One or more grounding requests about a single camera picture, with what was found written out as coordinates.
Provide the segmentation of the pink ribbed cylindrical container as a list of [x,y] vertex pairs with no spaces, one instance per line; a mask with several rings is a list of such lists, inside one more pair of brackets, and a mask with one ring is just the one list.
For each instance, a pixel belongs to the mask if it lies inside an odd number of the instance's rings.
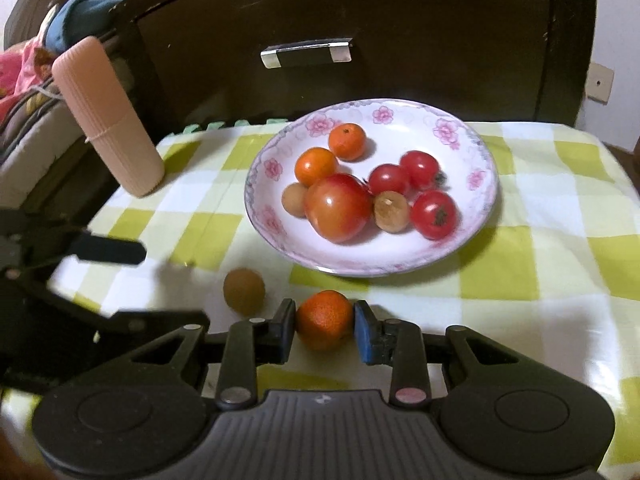
[[104,47],[89,36],[52,65],[60,90],[87,141],[129,194],[150,194],[165,175],[163,159],[122,88]]

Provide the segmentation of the dark wooden cabinet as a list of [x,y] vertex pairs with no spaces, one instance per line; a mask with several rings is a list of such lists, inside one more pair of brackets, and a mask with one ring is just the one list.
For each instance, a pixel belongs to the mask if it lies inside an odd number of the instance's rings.
[[[573,125],[597,0],[125,0],[114,11],[145,120],[296,118],[397,98],[465,120]],[[349,63],[267,70],[266,47],[352,38]]]

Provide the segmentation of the white floral ceramic plate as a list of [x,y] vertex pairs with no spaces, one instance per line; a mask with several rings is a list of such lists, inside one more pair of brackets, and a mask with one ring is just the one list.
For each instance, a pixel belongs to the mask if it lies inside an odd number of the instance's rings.
[[250,165],[250,223],[323,272],[382,276],[447,257],[488,220],[497,169],[461,119],[418,102],[331,105],[285,126]]

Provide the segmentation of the large red tomato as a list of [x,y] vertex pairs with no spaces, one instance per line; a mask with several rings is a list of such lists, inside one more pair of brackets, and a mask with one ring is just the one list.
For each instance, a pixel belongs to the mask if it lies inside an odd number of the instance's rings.
[[348,242],[367,225],[372,214],[372,195],[351,174],[332,174],[308,188],[304,198],[307,220],[325,240]]

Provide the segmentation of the brown longan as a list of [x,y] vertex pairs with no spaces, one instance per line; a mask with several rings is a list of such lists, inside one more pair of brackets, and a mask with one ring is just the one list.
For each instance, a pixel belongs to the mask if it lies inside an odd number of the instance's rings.
[[379,229],[387,233],[399,233],[409,224],[410,208],[400,193],[385,191],[375,196],[374,221]]
[[292,217],[303,219],[306,217],[305,198],[308,188],[299,182],[288,185],[281,195],[284,210]]
[[255,316],[262,310],[266,299],[266,286],[262,277],[252,269],[239,268],[224,278],[224,301],[243,316]]

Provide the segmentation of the red cherry tomato with stem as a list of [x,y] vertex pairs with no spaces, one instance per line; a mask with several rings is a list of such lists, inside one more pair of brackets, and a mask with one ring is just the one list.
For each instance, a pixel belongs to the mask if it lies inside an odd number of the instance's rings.
[[451,196],[439,190],[422,192],[410,209],[411,224],[428,240],[442,240],[458,225],[458,208]]

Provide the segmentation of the green white checkered tablecloth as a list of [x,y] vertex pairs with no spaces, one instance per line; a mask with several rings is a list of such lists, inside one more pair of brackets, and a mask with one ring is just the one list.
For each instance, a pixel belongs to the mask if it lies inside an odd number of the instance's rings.
[[491,160],[453,150],[425,127],[370,125],[374,153],[357,176],[410,150],[432,152],[461,211],[454,240],[375,228],[335,245],[281,207],[296,157],[324,137],[278,141],[273,125],[173,134],[158,149],[166,181],[152,195],[117,191],[93,219],[149,251],[125,268],[67,259],[50,284],[110,315],[204,310],[214,330],[236,314],[222,283],[251,268],[266,308],[323,289],[436,334],[462,324],[597,390],[615,414],[601,470],[639,474],[639,200],[613,155],[565,126],[477,124]]

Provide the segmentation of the wall power socket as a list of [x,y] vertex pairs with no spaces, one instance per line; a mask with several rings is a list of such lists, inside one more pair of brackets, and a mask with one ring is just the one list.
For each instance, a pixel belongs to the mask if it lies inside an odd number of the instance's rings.
[[608,104],[612,93],[614,77],[615,72],[612,68],[591,62],[585,84],[586,98],[600,104]]

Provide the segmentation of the blue cloth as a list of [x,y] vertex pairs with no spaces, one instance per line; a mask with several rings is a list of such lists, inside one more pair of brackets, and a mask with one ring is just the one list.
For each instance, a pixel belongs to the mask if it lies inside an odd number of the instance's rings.
[[125,0],[67,0],[55,13],[43,36],[44,46],[61,54],[88,36],[99,37],[112,27],[111,8]]

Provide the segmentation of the orange mandarin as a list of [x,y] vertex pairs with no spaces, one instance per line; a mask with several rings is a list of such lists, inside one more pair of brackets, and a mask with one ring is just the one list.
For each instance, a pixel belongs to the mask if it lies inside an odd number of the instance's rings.
[[354,333],[354,326],[354,306],[336,290],[322,290],[296,310],[299,339],[314,351],[340,348]]
[[360,125],[352,122],[334,127],[329,134],[329,149],[341,160],[353,162],[360,158],[367,147],[367,136]]
[[294,174],[297,181],[310,188],[317,181],[337,172],[338,162],[335,155],[326,148],[310,148],[296,160]]

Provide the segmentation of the pink floral cloth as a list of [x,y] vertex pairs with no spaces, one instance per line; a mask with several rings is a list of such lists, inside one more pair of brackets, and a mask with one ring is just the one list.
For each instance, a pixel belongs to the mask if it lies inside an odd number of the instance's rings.
[[51,73],[56,55],[48,50],[40,37],[16,44],[1,53],[0,122],[33,86],[42,84]]

